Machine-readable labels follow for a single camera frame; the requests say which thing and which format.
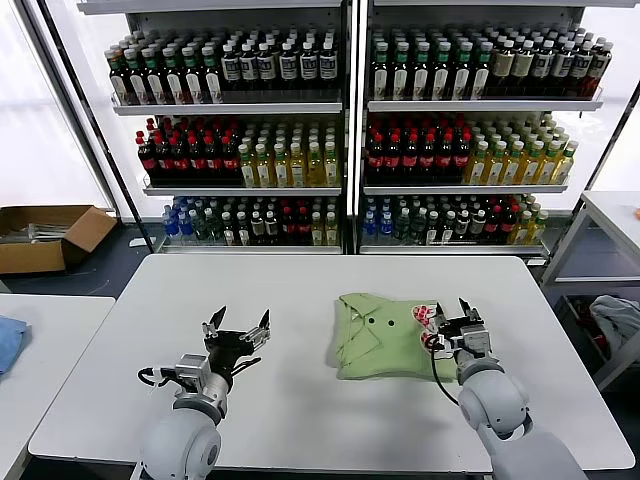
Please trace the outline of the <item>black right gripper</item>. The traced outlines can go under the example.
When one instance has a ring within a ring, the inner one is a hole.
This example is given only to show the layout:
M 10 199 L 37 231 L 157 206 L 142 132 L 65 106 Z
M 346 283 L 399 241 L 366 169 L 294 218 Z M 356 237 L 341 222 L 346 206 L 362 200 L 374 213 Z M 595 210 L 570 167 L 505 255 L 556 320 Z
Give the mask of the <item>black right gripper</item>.
M 475 307 L 472 307 L 462 298 L 459 298 L 459 303 L 463 312 L 463 319 L 447 319 L 440 303 L 436 304 L 435 314 L 430 318 L 430 331 L 432 333 L 439 332 L 439 349 L 441 353 L 453 353 L 458 350 L 471 353 L 472 350 L 463 339 L 462 328 L 475 324 L 484 324 Z

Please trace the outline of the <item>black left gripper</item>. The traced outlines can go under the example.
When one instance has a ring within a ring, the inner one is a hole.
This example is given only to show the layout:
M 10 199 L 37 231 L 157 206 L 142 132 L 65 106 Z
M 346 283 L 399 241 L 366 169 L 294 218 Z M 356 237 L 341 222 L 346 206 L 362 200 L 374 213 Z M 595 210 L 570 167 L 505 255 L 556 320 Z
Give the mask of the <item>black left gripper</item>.
M 271 338 L 270 310 L 267 309 L 259 324 L 247 332 L 218 330 L 225 313 L 226 306 L 223 306 L 201 327 L 211 372 L 234 376 L 261 360 L 254 353 L 256 347 L 262 347 Z

